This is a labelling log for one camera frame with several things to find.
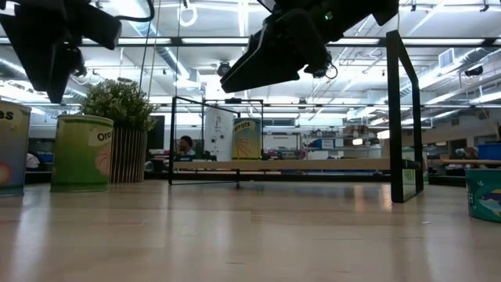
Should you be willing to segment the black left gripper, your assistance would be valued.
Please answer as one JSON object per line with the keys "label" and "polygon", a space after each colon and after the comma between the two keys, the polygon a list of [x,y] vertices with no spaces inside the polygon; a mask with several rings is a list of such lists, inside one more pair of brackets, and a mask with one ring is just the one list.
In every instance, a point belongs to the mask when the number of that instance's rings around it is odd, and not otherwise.
{"label": "black left gripper", "polygon": [[0,0],[0,27],[33,88],[60,103],[78,69],[78,47],[68,40],[71,13],[90,0]]}

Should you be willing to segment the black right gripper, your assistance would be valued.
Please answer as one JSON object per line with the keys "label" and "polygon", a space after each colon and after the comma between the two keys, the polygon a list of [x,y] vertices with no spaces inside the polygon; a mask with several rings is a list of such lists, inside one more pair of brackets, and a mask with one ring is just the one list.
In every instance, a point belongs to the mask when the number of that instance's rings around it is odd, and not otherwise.
{"label": "black right gripper", "polygon": [[272,15],[249,37],[247,51],[221,78],[222,89],[240,92],[299,79],[324,65],[325,42],[318,20],[328,9],[323,0],[274,0]]}

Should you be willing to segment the carrots can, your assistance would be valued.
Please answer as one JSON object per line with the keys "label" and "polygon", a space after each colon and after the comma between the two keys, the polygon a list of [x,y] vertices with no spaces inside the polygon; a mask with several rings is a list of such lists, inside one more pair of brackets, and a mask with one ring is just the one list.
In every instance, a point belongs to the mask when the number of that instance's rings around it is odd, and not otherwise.
{"label": "carrots can", "polygon": [[258,160],[261,158],[261,121],[239,117],[233,121],[232,159]]}

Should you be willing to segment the green oranges can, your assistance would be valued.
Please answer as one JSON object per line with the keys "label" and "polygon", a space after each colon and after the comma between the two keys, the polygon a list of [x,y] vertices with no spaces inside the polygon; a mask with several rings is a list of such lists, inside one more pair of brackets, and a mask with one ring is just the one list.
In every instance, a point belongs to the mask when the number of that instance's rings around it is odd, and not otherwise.
{"label": "green oranges can", "polygon": [[92,115],[57,118],[52,193],[108,190],[114,122]]}

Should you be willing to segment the peaches can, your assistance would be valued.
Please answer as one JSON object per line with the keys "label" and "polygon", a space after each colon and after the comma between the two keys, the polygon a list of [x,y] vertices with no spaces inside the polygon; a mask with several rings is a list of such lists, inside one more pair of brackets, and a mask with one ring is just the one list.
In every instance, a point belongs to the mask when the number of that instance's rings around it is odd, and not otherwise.
{"label": "peaches can", "polygon": [[0,197],[22,196],[31,108],[0,100]]}

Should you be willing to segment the teal box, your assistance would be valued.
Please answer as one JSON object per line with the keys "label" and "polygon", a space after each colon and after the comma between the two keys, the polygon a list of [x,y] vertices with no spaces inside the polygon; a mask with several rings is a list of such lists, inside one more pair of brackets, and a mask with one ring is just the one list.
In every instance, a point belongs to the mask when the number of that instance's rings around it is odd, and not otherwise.
{"label": "teal box", "polygon": [[501,223],[501,169],[467,169],[469,216]]}

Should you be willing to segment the black framed wooden shelf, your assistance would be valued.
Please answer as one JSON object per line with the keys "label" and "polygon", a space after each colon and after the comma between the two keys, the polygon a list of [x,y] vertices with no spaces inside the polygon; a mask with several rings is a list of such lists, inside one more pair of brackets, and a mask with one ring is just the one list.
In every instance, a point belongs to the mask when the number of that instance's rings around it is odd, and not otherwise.
{"label": "black framed wooden shelf", "polygon": [[[339,159],[339,160],[290,160],[290,161],[180,161],[169,157],[168,176],[169,183],[174,179],[174,170],[182,169],[226,169],[240,175],[243,170],[357,170],[357,169],[380,169],[390,172],[391,200],[394,203],[403,203],[424,190],[423,156],[421,139],[421,107],[419,80],[409,55],[405,49],[401,35],[397,30],[386,34],[385,46],[387,50],[387,90],[389,109],[389,140],[390,156],[384,158],[366,159]],[[414,137],[414,161],[402,159],[402,120],[401,102],[399,91],[399,69],[402,64],[412,85],[412,111],[413,111],[413,137]],[[415,184],[405,185],[402,181],[402,170],[411,168],[415,170]]]}

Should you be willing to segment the storage shelving with boxes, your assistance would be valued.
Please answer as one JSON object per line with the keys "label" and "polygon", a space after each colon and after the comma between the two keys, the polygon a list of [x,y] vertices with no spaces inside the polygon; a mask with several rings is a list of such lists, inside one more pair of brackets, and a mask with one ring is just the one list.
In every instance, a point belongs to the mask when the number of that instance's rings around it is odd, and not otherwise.
{"label": "storage shelving with boxes", "polygon": [[381,158],[381,141],[365,125],[314,128],[301,137],[306,159]]}

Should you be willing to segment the artificial plant in slatted pot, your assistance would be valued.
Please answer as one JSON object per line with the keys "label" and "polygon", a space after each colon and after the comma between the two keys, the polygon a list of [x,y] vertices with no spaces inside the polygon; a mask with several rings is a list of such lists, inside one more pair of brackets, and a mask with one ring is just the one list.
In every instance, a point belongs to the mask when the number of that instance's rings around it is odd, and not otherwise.
{"label": "artificial plant in slatted pot", "polygon": [[89,89],[80,112],[114,122],[110,159],[112,183],[144,180],[147,132],[155,125],[151,114],[156,109],[135,81],[106,79]]}

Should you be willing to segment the person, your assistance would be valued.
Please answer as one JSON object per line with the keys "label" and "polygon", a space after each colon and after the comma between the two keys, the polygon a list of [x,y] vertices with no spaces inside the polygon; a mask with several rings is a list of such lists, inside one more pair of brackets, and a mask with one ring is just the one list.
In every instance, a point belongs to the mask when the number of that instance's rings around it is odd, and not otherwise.
{"label": "person", "polygon": [[190,136],[182,136],[178,143],[178,150],[180,156],[194,157],[196,155],[193,149],[193,140]]}

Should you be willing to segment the black display panel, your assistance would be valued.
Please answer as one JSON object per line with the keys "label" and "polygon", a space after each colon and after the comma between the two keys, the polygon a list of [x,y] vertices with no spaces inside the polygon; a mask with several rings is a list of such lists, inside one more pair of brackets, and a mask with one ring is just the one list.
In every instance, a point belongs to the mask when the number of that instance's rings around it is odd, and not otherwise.
{"label": "black display panel", "polygon": [[165,116],[152,116],[154,120],[153,127],[147,132],[147,149],[159,150],[164,148],[164,126]]}

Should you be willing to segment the wooden workbench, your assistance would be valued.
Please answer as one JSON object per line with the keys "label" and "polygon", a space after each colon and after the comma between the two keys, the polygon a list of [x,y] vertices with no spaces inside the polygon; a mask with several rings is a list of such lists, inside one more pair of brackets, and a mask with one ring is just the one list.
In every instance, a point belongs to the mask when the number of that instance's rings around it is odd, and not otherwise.
{"label": "wooden workbench", "polygon": [[454,160],[454,159],[445,159],[441,160],[443,164],[448,165],[492,165],[492,166],[501,166],[501,161],[497,160]]}

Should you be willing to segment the blue plastic bin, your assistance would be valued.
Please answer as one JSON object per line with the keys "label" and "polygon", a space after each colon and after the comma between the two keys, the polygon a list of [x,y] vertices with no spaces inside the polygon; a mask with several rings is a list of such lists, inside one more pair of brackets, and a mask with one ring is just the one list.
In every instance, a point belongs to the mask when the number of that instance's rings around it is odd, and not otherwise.
{"label": "blue plastic bin", "polygon": [[478,159],[501,161],[501,143],[487,143],[479,145]]}

